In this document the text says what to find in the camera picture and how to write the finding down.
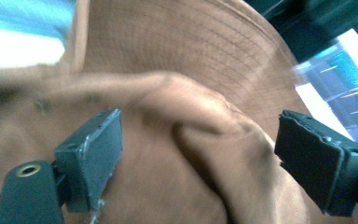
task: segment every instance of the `brown cloth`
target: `brown cloth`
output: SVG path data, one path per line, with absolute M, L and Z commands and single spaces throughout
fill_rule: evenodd
M 79 1 L 62 61 L 9 72 L 36 78 L 8 78 L 28 91 L 0 108 L 0 188 L 11 168 L 53 161 L 90 116 L 119 107 L 123 156 L 100 223 L 307 223 L 267 136 L 283 109 L 306 111 L 294 64 L 239 0 Z

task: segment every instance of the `dark green object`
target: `dark green object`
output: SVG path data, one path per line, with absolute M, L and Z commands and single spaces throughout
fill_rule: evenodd
M 98 201 L 121 151 L 119 110 L 94 116 L 56 148 L 58 170 L 69 180 L 70 212 L 98 210 Z
M 7 223 L 63 223 L 48 162 L 27 162 L 7 174 L 0 196 L 0 224 Z
M 311 117 L 285 110 L 275 153 L 324 214 L 351 216 L 358 144 Z

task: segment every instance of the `brown fabric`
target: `brown fabric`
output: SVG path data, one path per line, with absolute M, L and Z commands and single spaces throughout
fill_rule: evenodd
M 101 223 L 307 223 L 299 186 L 266 135 L 275 137 L 283 109 L 306 109 L 295 61 L 261 16 L 239 0 L 89 7 L 73 32 L 89 27 L 83 69 L 84 36 L 73 37 L 59 76 L 0 110 L 0 186 L 15 165 L 52 161 L 87 118 L 120 107 L 124 150 Z M 155 70 L 187 77 L 145 74 Z

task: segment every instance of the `crumpled cloth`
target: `crumpled cloth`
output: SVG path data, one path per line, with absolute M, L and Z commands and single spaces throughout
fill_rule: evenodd
M 100 223 L 309 221 L 269 137 L 283 109 L 306 111 L 294 89 L 296 61 L 252 8 L 83 0 L 68 43 L 57 67 L 13 69 L 0 80 L 23 89 L 0 108 L 0 188 L 11 168 L 53 161 L 54 148 L 89 117 L 119 107 L 123 155 Z

